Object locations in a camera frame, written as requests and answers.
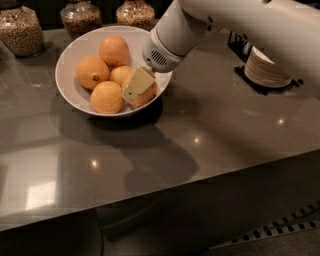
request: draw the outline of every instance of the grains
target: grains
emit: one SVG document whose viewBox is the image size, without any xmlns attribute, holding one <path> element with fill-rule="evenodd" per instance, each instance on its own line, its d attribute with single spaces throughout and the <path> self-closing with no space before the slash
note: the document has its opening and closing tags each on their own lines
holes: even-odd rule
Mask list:
<svg viewBox="0 0 320 256">
<path fill-rule="evenodd" d="M 62 18 L 65 29 L 72 39 L 102 27 L 102 20 L 99 13 L 84 13 L 77 18 Z"/>
<path fill-rule="evenodd" d="M 36 16 L 22 8 L 0 11 L 0 39 L 16 56 L 29 57 L 44 50 L 43 32 Z"/>
<path fill-rule="evenodd" d="M 154 19 L 154 9 L 142 0 L 126 0 L 117 9 L 117 21 L 120 25 L 133 26 L 150 31 L 154 27 Z"/>
<path fill-rule="evenodd" d="M 102 27 L 100 10 L 88 1 L 69 3 L 61 11 L 61 20 L 72 39 Z"/>
</svg>

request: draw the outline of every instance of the metal grate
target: metal grate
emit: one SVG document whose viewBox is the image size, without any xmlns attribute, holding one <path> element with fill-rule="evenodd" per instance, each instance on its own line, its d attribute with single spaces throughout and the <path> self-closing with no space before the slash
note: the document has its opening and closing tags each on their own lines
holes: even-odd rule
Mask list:
<svg viewBox="0 0 320 256">
<path fill-rule="evenodd" d="M 320 210 L 320 200 L 235 239 L 210 247 L 209 250 L 320 228 L 320 220 L 302 221 L 299 223 L 299 219 L 302 219 L 318 210 Z"/>
</svg>

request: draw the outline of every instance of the countertop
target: countertop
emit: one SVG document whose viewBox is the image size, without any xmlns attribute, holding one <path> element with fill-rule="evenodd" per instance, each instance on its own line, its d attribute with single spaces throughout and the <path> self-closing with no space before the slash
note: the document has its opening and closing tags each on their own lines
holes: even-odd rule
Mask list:
<svg viewBox="0 0 320 256">
<path fill-rule="evenodd" d="M 32 58 L 0 44 L 0 231 L 320 148 L 320 102 L 307 85 L 255 92 L 233 70 L 244 64 L 226 30 L 126 119 L 63 99 L 54 73 L 70 39 L 63 29 L 44 35 L 46 51 Z"/>
</svg>

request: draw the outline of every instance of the dark background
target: dark background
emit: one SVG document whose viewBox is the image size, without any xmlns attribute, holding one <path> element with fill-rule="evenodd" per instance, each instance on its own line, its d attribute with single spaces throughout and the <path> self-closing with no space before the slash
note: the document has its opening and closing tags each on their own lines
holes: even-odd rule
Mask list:
<svg viewBox="0 0 320 256">
<path fill-rule="evenodd" d="M 44 30 L 63 27 L 60 19 L 60 11 L 66 6 L 64 0 L 25 0 L 22 2 L 24 6 L 36 11 Z M 116 10 L 123 2 L 124 0 L 91 1 L 92 4 L 99 7 L 104 24 L 116 22 Z M 156 18 L 160 18 L 171 4 L 172 0 L 148 0 L 146 2 L 155 9 Z"/>
</svg>

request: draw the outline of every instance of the white bowl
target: white bowl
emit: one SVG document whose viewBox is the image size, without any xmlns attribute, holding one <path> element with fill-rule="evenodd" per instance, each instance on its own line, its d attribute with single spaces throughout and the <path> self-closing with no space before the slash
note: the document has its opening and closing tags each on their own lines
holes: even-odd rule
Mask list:
<svg viewBox="0 0 320 256">
<path fill-rule="evenodd" d="M 127 63 L 128 66 L 136 68 L 138 65 L 145 65 L 142 57 L 142 46 L 144 45 L 144 41 L 149 38 L 149 32 L 129 26 L 108 26 L 91 31 L 73 41 L 63 51 L 57 62 L 55 78 L 61 95 L 73 107 L 97 116 L 127 117 L 137 113 L 155 101 L 169 84 L 172 72 L 165 74 L 156 73 L 158 92 L 156 97 L 146 105 L 134 108 L 128 103 L 125 103 L 122 110 L 116 114 L 100 114 L 96 112 L 90 105 L 90 91 L 83 88 L 75 78 L 75 68 L 79 61 L 85 56 L 94 55 L 98 57 L 100 42 L 105 36 L 111 34 L 121 36 L 128 43 L 130 52 Z"/>
</svg>

